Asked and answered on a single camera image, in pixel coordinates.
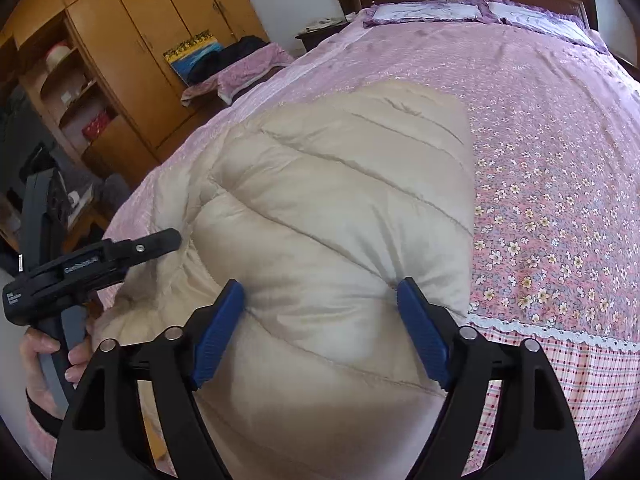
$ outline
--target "lace trim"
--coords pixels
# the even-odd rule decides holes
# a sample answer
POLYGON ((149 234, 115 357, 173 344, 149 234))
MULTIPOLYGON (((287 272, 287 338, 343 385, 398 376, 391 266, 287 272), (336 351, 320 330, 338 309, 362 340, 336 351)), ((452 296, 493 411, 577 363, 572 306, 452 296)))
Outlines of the lace trim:
POLYGON ((587 334, 586 332, 569 332, 567 330, 558 330, 556 328, 544 328, 541 326, 523 324, 519 321, 502 321, 500 319, 492 319, 489 317, 478 316, 477 314, 469 314, 467 321, 480 328, 495 328, 500 332, 509 333, 517 332, 520 335, 535 335, 541 338, 553 337, 559 341, 570 341, 572 343, 587 343, 590 346, 599 346, 610 350, 622 350, 625 352, 640 352, 640 343, 631 341, 622 341, 610 337, 601 337, 597 335, 587 334))

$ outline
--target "device handle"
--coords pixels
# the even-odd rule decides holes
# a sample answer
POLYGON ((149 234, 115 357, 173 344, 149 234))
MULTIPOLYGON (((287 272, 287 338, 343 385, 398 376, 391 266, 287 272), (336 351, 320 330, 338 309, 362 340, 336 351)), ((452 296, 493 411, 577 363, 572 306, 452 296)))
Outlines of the device handle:
POLYGON ((75 393, 72 383, 66 380, 65 372, 71 367, 69 349, 80 344, 86 336, 86 309, 81 305, 63 310, 59 316, 37 321, 33 327, 60 343, 60 350, 53 354, 40 354, 40 367, 47 387, 61 415, 66 413, 69 401, 75 393))

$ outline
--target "pink floral bedspread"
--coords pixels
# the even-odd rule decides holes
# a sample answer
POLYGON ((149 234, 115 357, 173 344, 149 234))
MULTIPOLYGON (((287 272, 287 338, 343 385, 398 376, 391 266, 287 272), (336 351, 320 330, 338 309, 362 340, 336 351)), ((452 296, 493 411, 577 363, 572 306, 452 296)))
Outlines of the pink floral bedspread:
POLYGON ((258 81, 269 70, 277 66, 288 66, 291 63, 293 58, 286 50, 277 43, 270 43, 205 79, 202 83, 188 87, 182 92, 180 102, 184 106, 189 106, 193 98, 217 91, 220 98, 230 105, 239 91, 258 81))
MULTIPOLYGON (((590 476, 640 407, 640 86, 607 54, 507 25, 363 29, 360 21, 198 129, 149 174, 106 236, 155 230, 162 168, 193 160, 256 110, 388 78, 457 95, 476 136, 471 323, 496 340, 541 341, 590 476)), ((105 291, 107 304, 113 295, 105 291)), ((493 412, 488 402, 487 428, 493 412)), ((478 434, 469 468, 489 434, 478 434)))

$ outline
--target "metal screw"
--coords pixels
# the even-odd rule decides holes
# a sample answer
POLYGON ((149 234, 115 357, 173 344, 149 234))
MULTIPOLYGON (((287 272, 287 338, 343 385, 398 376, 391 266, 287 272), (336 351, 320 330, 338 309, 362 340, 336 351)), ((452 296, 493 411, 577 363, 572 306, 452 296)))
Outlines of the metal screw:
POLYGON ((529 352, 537 352, 540 350, 540 343, 538 343, 535 339, 525 339, 524 346, 529 352))
POLYGON ((114 348, 116 348, 115 339, 105 339, 100 343, 100 350, 103 352, 111 352, 114 348))
POLYGON ((164 332, 164 337, 169 341, 173 341, 175 339, 179 339, 182 336, 182 329, 179 326, 172 326, 166 329, 164 332))
POLYGON ((478 332, 476 332, 476 329, 471 328, 470 326, 463 326, 460 329, 460 335, 462 336, 462 339, 473 341, 473 339, 478 337, 478 332))

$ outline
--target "pink cloth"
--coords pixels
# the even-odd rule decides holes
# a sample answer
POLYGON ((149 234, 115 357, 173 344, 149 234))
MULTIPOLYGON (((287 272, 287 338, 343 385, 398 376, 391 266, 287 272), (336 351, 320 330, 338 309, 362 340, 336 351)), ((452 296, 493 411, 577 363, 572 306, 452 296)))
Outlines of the pink cloth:
POLYGON ((188 87, 182 92, 180 101, 184 106, 189 106, 194 97, 217 89, 220 98, 230 105, 239 91, 258 81, 269 70, 277 66, 288 66, 291 63, 293 58, 286 50, 277 43, 270 43, 205 79, 202 83, 188 87))
MULTIPOLYGON (((364 29, 360 16, 198 129, 149 174, 106 236, 156 230, 151 208, 162 168, 193 160, 220 131, 257 110, 388 78, 419 82, 467 104, 477 163, 470 310, 541 334, 553 327, 569 336, 608 336, 588 336, 591 344, 536 336, 557 365, 592 474, 640 406, 640 352, 622 343, 607 347, 640 341, 634 192, 640 86, 608 54, 506 25, 364 29), (607 362, 607 370, 598 362, 607 362)), ((106 304, 113 296, 113 289, 101 295, 106 304)), ((498 329, 485 332, 502 337, 498 329)), ((476 452, 487 443, 480 436, 476 452)))

